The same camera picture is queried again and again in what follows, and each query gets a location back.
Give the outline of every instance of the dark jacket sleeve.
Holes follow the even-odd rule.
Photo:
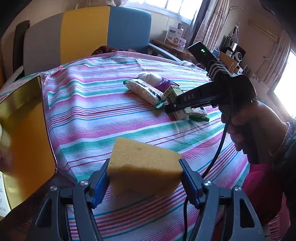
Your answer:
[[[292,227],[296,225],[296,119],[292,118],[289,123],[292,127],[290,136],[275,158],[273,169],[280,177],[281,186],[287,198]]]

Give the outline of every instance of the screw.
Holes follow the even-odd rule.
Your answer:
[[[241,192],[242,188],[240,186],[234,186],[234,190],[237,192]]]
[[[53,186],[50,187],[50,191],[53,192],[53,191],[55,191],[55,190],[57,190],[57,186],[56,186],[56,185],[53,185]]]
[[[80,182],[80,185],[81,185],[81,186],[86,186],[86,185],[88,185],[88,184],[89,184],[88,180],[82,180],[82,181]]]
[[[208,187],[208,186],[211,186],[211,185],[212,185],[212,182],[209,181],[209,180],[208,180],[208,181],[204,181],[204,185],[207,186],[207,187]]]

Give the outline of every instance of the hand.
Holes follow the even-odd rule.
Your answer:
[[[230,134],[231,140],[234,142],[237,151],[242,150],[244,137],[238,133],[236,126],[257,120],[263,133],[266,136],[267,147],[270,153],[274,153],[283,142],[287,125],[279,119],[277,114],[265,104],[259,101],[245,105],[232,119],[227,132]],[[221,121],[226,122],[225,116],[222,114]]]

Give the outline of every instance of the striped fabric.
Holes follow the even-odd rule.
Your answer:
[[[110,157],[117,137],[168,148],[182,154],[193,170],[203,173],[218,148],[224,124],[217,108],[207,108],[210,122],[175,120],[129,91],[123,80],[154,72],[189,90],[209,81],[206,72],[188,62],[176,63],[139,53],[115,52],[81,59],[47,72],[43,81],[46,124],[59,169],[78,181],[88,179]],[[34,75],[0,91],[0,101]],[[231,188],[248,173],[247,157],[226,136],[222,152],[206,177]],[[132,191],[114,196],[110,188],[94,210],[104,240],[181,240],[185,191],[180,184],[169,197]],[[188,205],[189,230],[198,211]],[[69,221],[79,240],[73,208]]]

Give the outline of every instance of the yellow sponge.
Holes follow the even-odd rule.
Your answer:
[[[112,192],[133,190],[169,196],[178,187],[183,169],[177,152],[146,143],[117,138],[107,174]]]

